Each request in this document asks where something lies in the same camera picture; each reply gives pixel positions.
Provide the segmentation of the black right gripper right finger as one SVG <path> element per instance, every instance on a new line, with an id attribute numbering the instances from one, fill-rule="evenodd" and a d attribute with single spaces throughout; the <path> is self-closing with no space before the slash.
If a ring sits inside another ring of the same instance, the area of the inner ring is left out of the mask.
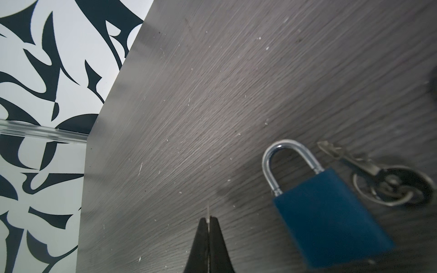
<path id="1" fill-rule="evenodd" d="M 209 218 L 209 272 L 235 273 L 218 218 Z"/>

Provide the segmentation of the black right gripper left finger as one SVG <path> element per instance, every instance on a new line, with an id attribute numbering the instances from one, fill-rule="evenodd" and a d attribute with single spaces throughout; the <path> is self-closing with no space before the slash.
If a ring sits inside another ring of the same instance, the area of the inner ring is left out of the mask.
<path id="1" fill-rule="evenodd" d="M 206 218 L 201 218 L 193 240 L 184 273 L 209 272 L 209 226 Z"/>

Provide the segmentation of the blue padlock key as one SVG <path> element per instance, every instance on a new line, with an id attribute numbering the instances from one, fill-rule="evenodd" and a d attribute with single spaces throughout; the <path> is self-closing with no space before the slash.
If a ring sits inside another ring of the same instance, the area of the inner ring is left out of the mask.
<path id="1" fill-rule="evenodd" d="M 352 170 L 352 184 L 362 197 L 386 207 L 424 207 L 435 201 L 436 183 L 425 173 L 403 165 L 378 164 L 367 156 L 352 155 L 329 141 L 318 147 Z"/>

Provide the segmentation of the blue padlock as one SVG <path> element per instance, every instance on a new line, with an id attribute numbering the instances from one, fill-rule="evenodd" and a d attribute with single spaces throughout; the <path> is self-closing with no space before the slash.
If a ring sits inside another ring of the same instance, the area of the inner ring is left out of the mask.
<path id="1" fill-rule="evenodd" d="M 271 161 L 282 149 L 296 151 L 315 175 L 283 192 Z M 273 203 L 309 268 L 327 268 L 385 254 L 395 244 L 357 196 L 331 168 L 324 169 L 311 151 L 290 139 L 269 146 L 262 170 Z"/>

